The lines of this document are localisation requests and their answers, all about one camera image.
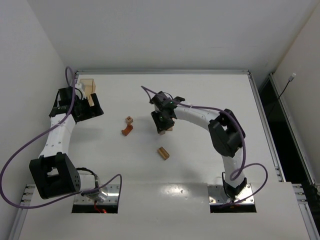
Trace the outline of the ribbed light wooden block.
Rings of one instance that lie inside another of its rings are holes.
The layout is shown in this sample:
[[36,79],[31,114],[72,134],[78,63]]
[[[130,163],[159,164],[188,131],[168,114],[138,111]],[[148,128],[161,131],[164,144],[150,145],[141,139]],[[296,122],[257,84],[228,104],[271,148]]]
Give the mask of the ribbed light wooden block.
[[163,160],[167,160],[170,157],[170,154],[163,147],[158,148],[157,152]]

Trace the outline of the transparent orange plastic box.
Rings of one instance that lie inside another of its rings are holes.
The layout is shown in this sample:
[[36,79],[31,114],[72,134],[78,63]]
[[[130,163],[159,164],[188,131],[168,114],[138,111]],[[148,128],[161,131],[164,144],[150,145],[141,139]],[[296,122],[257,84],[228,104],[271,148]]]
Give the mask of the transparent orange plastic box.
[[82,84],[82,89],[84,90],[85,96],[89,102],[90,106],[94,105],[92,94],[96,91],[96,84],[93,78],[82,78],[79,81]]

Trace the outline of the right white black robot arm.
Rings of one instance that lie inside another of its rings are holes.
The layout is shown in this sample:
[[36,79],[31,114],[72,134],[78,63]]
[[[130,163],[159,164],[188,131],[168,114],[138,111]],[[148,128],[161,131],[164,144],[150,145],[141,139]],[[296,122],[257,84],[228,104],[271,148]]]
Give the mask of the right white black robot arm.
[[187,105],[184,101],[179,96],[170,99],[162,91],[149,100],[154,105],[151,116],[157,132],[165,133],[175,125],[175,120],[187,121],[207,130],[214,149],[222,157],[225,194],[234,200],[247,184],[243,173],[246,161],[243,145],[246,135],[242,127],[229,109],[212,112],[204,107]]

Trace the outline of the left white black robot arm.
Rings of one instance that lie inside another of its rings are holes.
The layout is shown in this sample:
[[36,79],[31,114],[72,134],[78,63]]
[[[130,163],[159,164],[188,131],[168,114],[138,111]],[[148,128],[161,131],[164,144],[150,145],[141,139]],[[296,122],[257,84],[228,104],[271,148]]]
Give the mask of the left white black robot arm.
[[81,178],[68,156],[71,135],[78,122],[103,115],[94,89],[82,83],[75,87],[60,88],[49,114],[54,128],[37,159],[29,169],[39,195],[50,199],[81,189]]

